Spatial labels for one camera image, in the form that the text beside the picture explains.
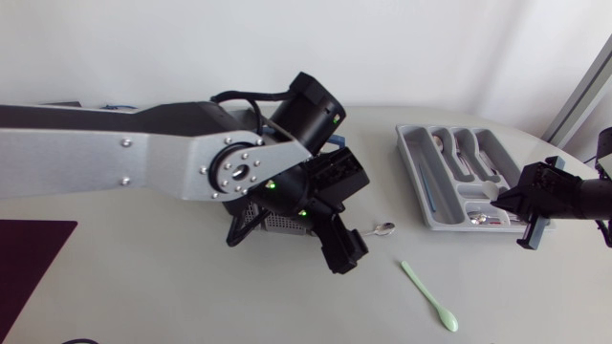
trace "white wall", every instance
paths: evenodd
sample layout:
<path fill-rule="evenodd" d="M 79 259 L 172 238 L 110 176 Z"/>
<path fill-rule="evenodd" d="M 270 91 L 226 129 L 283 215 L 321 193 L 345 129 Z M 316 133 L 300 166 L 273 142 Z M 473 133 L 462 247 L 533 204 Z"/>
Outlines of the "white wall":
<path fill-rule="evenodd" d="M 612 32 L 610 0 L 0 0 L 0 102 L 280 91 L 425 105 L 539 136 Z"/>

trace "spoon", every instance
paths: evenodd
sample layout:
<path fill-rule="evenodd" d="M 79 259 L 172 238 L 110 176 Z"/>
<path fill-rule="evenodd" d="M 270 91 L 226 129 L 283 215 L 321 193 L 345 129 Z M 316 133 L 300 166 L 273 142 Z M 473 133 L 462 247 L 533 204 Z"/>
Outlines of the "spoon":
<path fill-rule="evenodd" d="M 376 234 L 378 236 L 386 236 L 395 231 L 395 225 L 393 223 L 384 223 L 374 227 L 374 230 L 369 232 L 362 233 L 363 236 L 368 236 L 372 234 Z"/>
<path fill-rule="evenodd" d="M 444 143 L 442 142 L 442 139 L 440 139 L 440 137 L 437 135 L 432 135 L 432 136 L 433 136 L 433 142 L 438 147 L 438 151 L 440 151 L 440 153 L 444 152 Z"/>
<path fill-rule="evenodd" d="M 457 322 L 457 318 L 446 308 L 442 307 L 436 299 L 433 298 L 429 290 L 425 288 L 419 277 L 417 277 L 416 273 L 412 270 L 410 265 L 403 261 L 401 263 L 402 269 L 404 269 L 405 273 L 410 277 L 415 286 L 421 291 L 423 296 L 429 301 L 431 306 L 438 312 L 438 316 L 440 316 L 440 320 L 447 327 L 447 329 L 451 332 L 456 332 L 459 329 L 459 322 Z"/>

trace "black cable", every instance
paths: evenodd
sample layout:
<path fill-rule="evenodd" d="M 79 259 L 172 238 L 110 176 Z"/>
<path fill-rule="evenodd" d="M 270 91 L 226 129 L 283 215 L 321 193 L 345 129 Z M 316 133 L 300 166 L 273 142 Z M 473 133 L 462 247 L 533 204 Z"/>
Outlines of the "black cable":
<path fill-rule="evenodd" d="M 612 247 L 612 236 L 610 236 L 610 224 L 612 221 L 608 221 L 608 226 L 602 220 L 595 220 L 595 223 L 601 230 L 601 234 L 603 234 L 603 240 L 608 247 Z"/>
<path fill-rule="evenodd" d="M 255 229 L 257 225 L 261 224 L 262 221 L 266 220 L 266 218 L 270 216 L 270 214 L 272 214 L 270 210 L 263 210 L 259 214 L 257 214 L 257 216 L 255 216 L 248 224 L 246 224 L 240 229 L 237 228 L 240 227 L 240 225 L 242 225 L 242 223 L 244 222 L 244 215 L 241 215 L 239 217 L 234 216 L 233 220 L 231 221 L 231 226 L 229 227 L 228 239 L 226 239 L 228 246 L 235 247 L 236 245 L 240 244 L 240 242 L 242 242 L 247 237 L 247 235 L 249 235 L 249 233 L 251 233 Z"/>
<path fill-rule="evenodd" d="M 225 91 L 223 93 L 218 94 L 217 96 L 211 97 L 210 101 L 219 104 L 228 100 L 238 100 L 243 99 L 249 102 L 252 106 L 253 111 L 255 112 L 255 123 L 256 123 L 256 133 L 259 136 L 263 135 L 263 119 L 261 115 L 261 109 L 259 105 L 257 105 L 257 100 L 262 101 L 279 101 L 279 100 L 287 100 L 291 99 L 295 96 L 293 91 L 287 91 L 278 94 L 263 94 L 263 93 L 255 93 L 255 92 L 240 92 L 240 91 Z"/>
<path fill-rule="evenodd" d="M 264 120 L 262 119 L 261 109 L 259 109 L 259 105 L 255 100 L 248 99 L 249 104 L 252 106 L 253 111 L 255 112 L 255 125 L 257 127 L 256 133 L 259 136 L 264 135 Z"/>
<path fill-rule="evenodd" d="M 584 161 L 583 163 L 588 163 L 588 162 L 590 162 L 591 160 L 593 160 L 593 159 L 594 159 L 594 158 L 596 158 L 596 157 L 597 157 L 597 156 L 593 156 L 593 158 L 591 158 L 591 159 L 589 159 L 589 160 L 587 160 L 587 161 Z"/>
<path fill-rule="evenodd" d="M 291 99 L 295 96 L 293 91 L 287 91 L 278 94 L 262 94 L 255 92 L 240 92 L 240 91 L 225 91 L 217 96 L 211 97 L 210 101 L 220 103 L 227 100 L 246 99 L 246 100 L 263 100 L 263 101 L 279 101 Z"/>
<path fill-rule="evenodd" d="M 62 344 L 98 344 L 97 341 L 91 340 L 91 339 L 73 339 L 73 340 L 69 340 L 65 343 Z"/>

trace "gray plastic tray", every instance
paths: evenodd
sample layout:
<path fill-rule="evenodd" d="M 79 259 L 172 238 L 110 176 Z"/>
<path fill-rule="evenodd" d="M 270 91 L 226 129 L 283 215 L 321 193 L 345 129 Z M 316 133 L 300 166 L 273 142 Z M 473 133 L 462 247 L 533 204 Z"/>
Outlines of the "gray plastic tray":
<path fill-rule="evenodd" d="M 483 192 L 485 181 L 495 183 L 501 193 L 515 186 L 520 177 L 518 166 L 491 130 L 439 125 L 397 125 L 396 130 L 400 152 L 429 227 L 448 231 L 525 230 L 525 223 L 492 206 Z M 442 141 L 442 151 L 434 136 Z M 478 225 L 469 213 L 489 218 Z"/>

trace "metal screw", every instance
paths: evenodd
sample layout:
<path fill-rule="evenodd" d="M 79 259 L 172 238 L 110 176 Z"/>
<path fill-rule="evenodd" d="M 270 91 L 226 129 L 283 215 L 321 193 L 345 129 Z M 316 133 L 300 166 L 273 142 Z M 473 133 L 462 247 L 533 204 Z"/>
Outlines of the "metal screw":
<path fill-rule="evenodd" d="M 132 145 L 132 140 L 131 139 L 123 139 L 121 140 L 121 147 L 130 147 Z"/>

